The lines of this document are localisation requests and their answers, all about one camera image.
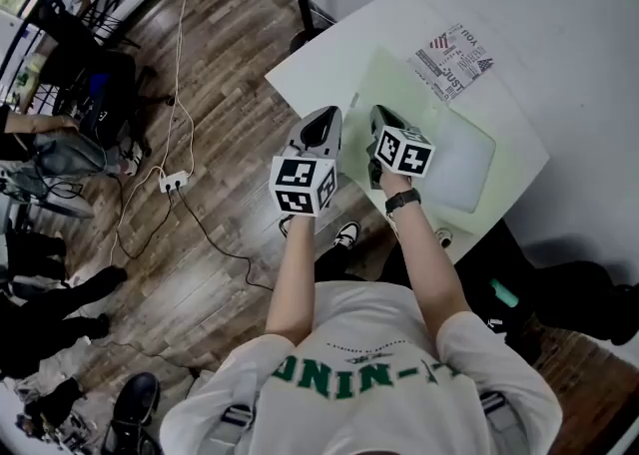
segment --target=paper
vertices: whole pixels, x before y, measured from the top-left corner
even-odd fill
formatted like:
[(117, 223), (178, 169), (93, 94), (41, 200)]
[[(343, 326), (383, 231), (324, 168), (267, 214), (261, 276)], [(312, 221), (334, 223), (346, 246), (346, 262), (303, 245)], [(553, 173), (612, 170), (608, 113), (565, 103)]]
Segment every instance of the paper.
[(408, 59), (419, 78), (437, 97), (450, 102), (492, 66), (492, 58), (461, 24), (419, 49)]

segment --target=wooden floor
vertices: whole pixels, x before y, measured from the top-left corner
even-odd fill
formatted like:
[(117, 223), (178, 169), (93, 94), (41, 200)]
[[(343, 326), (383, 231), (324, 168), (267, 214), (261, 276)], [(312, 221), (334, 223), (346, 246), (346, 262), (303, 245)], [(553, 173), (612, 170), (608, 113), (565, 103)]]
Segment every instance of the wooden floor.
[[(158, 71), (147, 95), (174, 90), (181, 6), (182, 0), (159, 0), (129, 33), (142, 45), (136, 54), (138, 65)], [(267, 180), (271, 159), (297, 116), (264, 75), (288, 55), (291, 37), (301, 27), (291, 0), (188, 0), (184, 19), (180, 97), (196, 129), (195, 170), (183, 194), (216, 243), (250, 257), (251, 280), (267, 286), (275, 282), (285, 242)], [(161, 163), (170, 114), (167, 106), (148, 112), (153, 156), (136, 178), (125, 181), (126, 198), (151, 166)], [(191, 168), (189, 135), (190, 123), (178, 109), (165, 164), (168, 174)], [(35, 219), (37, 230), (59, 230), (67, 241), (72, 282), (109, 264), (120, 215), (119, 189), (113, 180), (92, 179), (86, 197), (96, 213), (91, 221), (43, 212)], [(191, 384), (187, 366), (215, 370), (234, 347), (259, 335), (264, 326), (270, 293), (247, 286), (246, 263), (212, 249), (180, 199), (173, 194), (172, 200), (168, 221), (138, 259), (130, 260), (116, 248), (114, 263), (129, 273), (126, 284), (83, 308), (87, 315), (111, 315), (112, 335), (91, 346), (79, 341), (45, 361), (30, 379), (47, 391), (64, 378), (61, 372), (77, 375), (90, 391), (77, 410), (94, 422), (96, 442), (129, 375), (148, 370), (160, 378), (162, 413)], [(168, 208), (157, 174), (152, 175), (138, 189), (121, 226), (129, 252), (140, 250)], [(358, 188), (340, 178), (330, 210), (318, 223), (318, 254), (349, 220), (363, 226), (353, 270), (376, 278), (393, 235)], [(550, 329), (542, 340), (539, 367), (570, 414), (553, 453), (582, 453), (635, 389), (637, 373), (581, 336)], [(608, 371), (614, 377), (609, 382), (604, 377), (606, 385), (601, 385)], [(582, 406), (584, 396), (590, 400), (587, 407)]]

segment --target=white sneaker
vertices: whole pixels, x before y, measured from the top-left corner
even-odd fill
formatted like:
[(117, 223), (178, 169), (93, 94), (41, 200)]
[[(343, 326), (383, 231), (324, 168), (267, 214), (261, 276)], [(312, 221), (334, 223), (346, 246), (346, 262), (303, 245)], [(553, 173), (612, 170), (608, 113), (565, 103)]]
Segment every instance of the white sneaker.
[(126, 154), (124, 153), (122, 154), (122, 157), (124, 158), (128, 166), (128, 168), (124, 172), (125, 175), (128, 175), (129, 177), (134, 177), (138, 173), (138, 168), (140, 167), (140, 164), (142, 163), (143, 155), (144, 154), (142, 152), (142, 149), (140, 148), (140, 145), (138, 145), (134, 141), (133, 145), (131, 145), (131, 150), (127, 152)]
[(357, 242), (359, 238), (359, 232), (361, 228), (358, 223), (355, 221), (351, 221), (350, 223), (346, 223), (341, 229), (337, 232), (335, 236), (335, 240), (332, 243), (333, 246), (338, 245), (339, 243), (346, 247), (346, 249), (352, 249), (352, 247)]

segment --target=black wristwatch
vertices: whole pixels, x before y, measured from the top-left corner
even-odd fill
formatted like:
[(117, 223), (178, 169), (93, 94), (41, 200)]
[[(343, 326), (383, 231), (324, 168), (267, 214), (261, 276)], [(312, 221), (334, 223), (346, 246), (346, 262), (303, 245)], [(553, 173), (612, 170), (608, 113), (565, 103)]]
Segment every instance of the black wristwatch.
[(394, 210), (399, 209), (410, 202), (419, 202), (421, 204), (421, 196), (415, 188), (410, 191), (404, 191), (403, 193), (397, 193), (392, 198), (386, 200), (386, 215), (392, 219), (392, 212)]

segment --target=black pants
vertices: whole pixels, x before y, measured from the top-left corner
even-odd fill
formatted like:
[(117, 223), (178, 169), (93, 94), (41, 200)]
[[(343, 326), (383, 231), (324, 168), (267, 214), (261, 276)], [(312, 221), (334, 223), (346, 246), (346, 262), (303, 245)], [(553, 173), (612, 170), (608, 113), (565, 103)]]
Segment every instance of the black pants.
[(41, 275), (59, 280), (65, 278), (64, 263), (48, 257), (53, 254), (64, 256), (67, 253), (61, 238), (8, 231), (7, 252), (11, 276)]
[(76, 379), (67, 379), (48, 395), (26, 404), (24, 412), (31, 418), (39, 419), (42, 415), (47, 423), (58, 428), (71, 414), (74, 402), (81, 397), (82, 391)]
[(115, 290), (122, 279), (111, 269), (102, 270), (74, 288), (41, 293), (20, 307), (13, 320), (16, 334), (8, 337), (6, 342), (15, 356), (6, 354), (9, 357), (3, 361), (3, 373), (14, 378), (27, 377), (38, 371), (39, 361), (73, 346), (82, 336), (103, 336), (102, 321), (81, 316), (66, 317)]
[[(350, 250), (342, 244), (337, 244), (325, 252), (316, 261), (316, 282), (323, 281), (364, 281), (359, 276), (347, 274)], [(395, 244), (390, 251), (381, 276), (377, 281), (385, 283), (399, 284), (410, 288), (410, 280), (408, 279), (408, 271), (403, 260), (401, 245), (399, 242)]]

